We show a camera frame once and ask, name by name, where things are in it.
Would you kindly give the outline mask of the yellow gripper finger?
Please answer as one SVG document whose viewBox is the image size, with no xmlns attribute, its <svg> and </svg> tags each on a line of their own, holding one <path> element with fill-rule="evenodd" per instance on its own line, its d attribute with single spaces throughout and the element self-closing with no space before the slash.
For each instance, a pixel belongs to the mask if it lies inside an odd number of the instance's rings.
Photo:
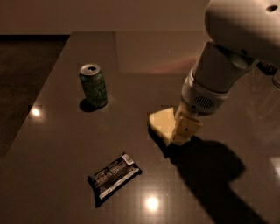
<svg viewBox="0 0 280 224">
<path fill-rule="evenodd" d="M 181 102 L 175 113 L 175 128 L 171 135 L 171 142 L 176 145 L 183 145 L 189 142 L 192 136 L 202 127 L 200 116 L 188 109 L 184 102 Z"/>
</svg>

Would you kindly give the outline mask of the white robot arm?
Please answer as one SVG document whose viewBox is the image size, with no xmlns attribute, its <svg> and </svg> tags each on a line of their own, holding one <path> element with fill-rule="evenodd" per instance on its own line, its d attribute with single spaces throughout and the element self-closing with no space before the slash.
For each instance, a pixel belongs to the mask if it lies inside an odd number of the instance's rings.
<svg viewBox="0 0 280 224">
<path fill-rule="evenodd" d="M 229 89 L 258 62 L 280 65 L 279 0 L 211 0 L 206 42 L 185 79 L 171 141 L 182 145 L 228 98 Z"/>
</svg>

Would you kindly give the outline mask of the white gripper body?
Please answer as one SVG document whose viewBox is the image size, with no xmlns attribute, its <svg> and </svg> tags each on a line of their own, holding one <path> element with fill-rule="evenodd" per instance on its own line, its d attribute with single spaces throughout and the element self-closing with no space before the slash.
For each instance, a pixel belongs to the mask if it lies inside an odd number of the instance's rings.
<svg viewBox="0 0 280 224">
<path fill-rule="evenodd" d="M 190 71 L 181 91 L 182 101 L 189 111 L 207 116 L 215 113 L 228 98 L 228 93 L 218 93 L 202 87 Z"/>
</svg>

